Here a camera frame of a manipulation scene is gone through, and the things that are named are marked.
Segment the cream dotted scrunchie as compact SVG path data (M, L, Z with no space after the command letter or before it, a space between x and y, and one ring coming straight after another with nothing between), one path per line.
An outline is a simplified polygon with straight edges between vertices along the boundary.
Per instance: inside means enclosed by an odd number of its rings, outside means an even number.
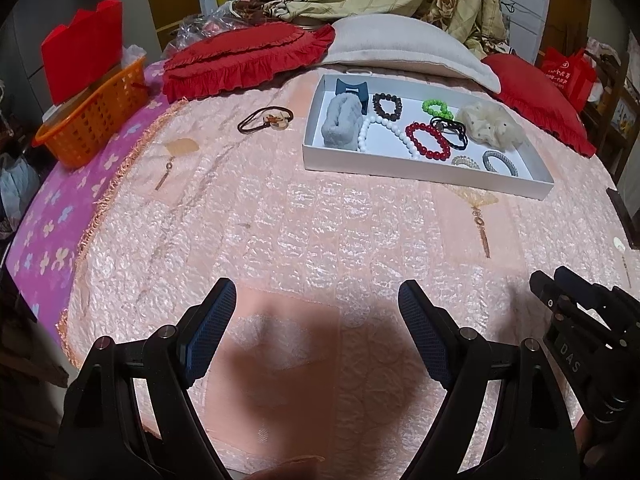
M500 152L517 148L525 140L523 128L495 102L479 100L466 104L458 109L456 121L465 126L466 135L475 143Z

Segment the grey fluffy hair clip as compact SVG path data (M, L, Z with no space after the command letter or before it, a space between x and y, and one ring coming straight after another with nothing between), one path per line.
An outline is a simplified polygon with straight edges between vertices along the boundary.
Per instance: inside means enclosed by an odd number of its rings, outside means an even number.
M358 96L341 93L329 102L326 120L321 126L326 148L356 151L358 134L363 124L363 114Z

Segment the blue hair claw clip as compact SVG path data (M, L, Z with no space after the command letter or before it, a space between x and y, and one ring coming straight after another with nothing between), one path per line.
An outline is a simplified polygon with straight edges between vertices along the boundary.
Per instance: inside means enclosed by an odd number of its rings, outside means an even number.
M341 79L337 79L335 84L335 94L348 93L356 96L361 104L361 113L363 115L368 114L369 107L369 89L366 82L360 82L359 84L351 84Z

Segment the pink quilted bedspread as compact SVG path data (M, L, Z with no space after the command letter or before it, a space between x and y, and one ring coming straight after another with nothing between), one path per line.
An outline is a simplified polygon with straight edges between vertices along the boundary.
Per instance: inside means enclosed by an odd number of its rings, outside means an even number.
M492 193L490 259L471 207L446 184L307 170L319 78L168 106L99 201L58 331L80 365L99 337L149 337L231 278L233 318L190 391L224 464L253 472L316 456L329 479L396 479L445 395L400 317L403 281L458 324L516 344L548 323L530 274L568 266L636 294L639 255L600 160L533 126L554 185L544 200ZM180 138L200 149L155 191L165 144Z

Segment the purple floral blanket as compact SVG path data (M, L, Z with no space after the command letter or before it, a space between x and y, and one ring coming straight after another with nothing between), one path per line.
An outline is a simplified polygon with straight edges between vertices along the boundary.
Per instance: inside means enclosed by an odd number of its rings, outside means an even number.
M124 123L88 165L74 171L56 165L17 230L6 267L38 323L50 332L67 307L76 248L94 215L96 202L134 144L168 110L162 91L163 73L162 61L144 70L145 82L151 87L149 103Z

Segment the gold fan tassel hairpin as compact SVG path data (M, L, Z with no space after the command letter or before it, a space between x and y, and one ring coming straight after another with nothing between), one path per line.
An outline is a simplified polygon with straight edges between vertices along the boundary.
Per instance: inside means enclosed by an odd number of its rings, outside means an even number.
M171 169L174 166L174 162L178 157L190 155L197 152L200 149L198 142L190 138L180 138L170 141L165 144L165 148L168 151L169 158L165 165L165 172L155 185L154 190L158 191L165 181L167 180Z

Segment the white shallow cardboard tray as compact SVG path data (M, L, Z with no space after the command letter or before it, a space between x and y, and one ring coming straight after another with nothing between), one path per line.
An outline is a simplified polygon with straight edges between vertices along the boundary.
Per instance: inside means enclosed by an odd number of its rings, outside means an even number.
M358 134L356 151L326 148L321 126L337 79L369 89L368 114ZM460 136L450 128L436 133L432 116L422 104L432 99L457 112L486 99L461 90L388 75L324 74L312 97L303 137L303 161L308 170L392 177L466 186L543 200L554 181L533 144L500 152Z

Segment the red ruffled pillow right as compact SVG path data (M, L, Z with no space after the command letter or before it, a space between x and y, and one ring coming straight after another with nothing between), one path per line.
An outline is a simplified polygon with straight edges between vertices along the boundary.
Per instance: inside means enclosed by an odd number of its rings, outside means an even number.
M587 158L597 153L578 111L539 68L505 53L487 55L482 62L500 81L501 91L494 94L498 101L576 153Z

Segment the red shopping bag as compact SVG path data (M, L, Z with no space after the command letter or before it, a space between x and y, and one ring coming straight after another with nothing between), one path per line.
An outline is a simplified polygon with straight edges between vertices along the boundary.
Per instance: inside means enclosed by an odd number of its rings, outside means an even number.
M555 48L548 47L539 68L558 87L576 112L581 113L598 79L586 50L579 49L571 55L564 55Z

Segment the cluttered side shelf items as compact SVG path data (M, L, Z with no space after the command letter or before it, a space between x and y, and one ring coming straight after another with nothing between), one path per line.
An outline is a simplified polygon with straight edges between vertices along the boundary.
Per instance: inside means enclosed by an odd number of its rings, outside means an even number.
M40 188L38 172L26 158L29 145L23 125L1 107L1 240L17 231Z

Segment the orange plastic basket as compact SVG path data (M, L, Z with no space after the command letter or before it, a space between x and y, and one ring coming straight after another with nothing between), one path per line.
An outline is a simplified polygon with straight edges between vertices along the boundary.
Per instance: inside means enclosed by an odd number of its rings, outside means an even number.
M45 146L65 168L86 166L134 113L149 101L145 57L109 76L52 126L42 125L32 146Z

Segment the red ruffled cushion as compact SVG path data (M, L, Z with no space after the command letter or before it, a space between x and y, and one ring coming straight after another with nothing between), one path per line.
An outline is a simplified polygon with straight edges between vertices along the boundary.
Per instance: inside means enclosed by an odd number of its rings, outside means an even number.
M222 32L191 44L165 62L163 92L175 102L253 89L280 73L318 64L334 39L330 24L308 30L271 22Z

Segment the white pillow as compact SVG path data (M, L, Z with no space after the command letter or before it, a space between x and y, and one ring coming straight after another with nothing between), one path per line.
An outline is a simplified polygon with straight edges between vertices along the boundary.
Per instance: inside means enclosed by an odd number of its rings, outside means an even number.
M323 65L378 67L469 79L494 93L498 76L462 42L440 28L396 14L363 14L333 24L335 38Z

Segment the red paper bag in basket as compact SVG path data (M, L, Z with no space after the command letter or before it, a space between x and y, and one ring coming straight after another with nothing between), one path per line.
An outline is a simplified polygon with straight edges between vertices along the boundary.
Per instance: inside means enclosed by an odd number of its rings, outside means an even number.
M122 59L122 2L103 0L52 29L40 46L52 103L94 84Z

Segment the clear plastic bags pile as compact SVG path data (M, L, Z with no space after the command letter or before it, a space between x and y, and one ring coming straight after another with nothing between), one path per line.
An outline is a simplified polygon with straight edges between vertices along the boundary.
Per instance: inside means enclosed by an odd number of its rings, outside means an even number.
M164 47L162 58L167 60L203 39L247 26L247 22L233 11L230 1L208 13L189 15L170 32L170 40Z

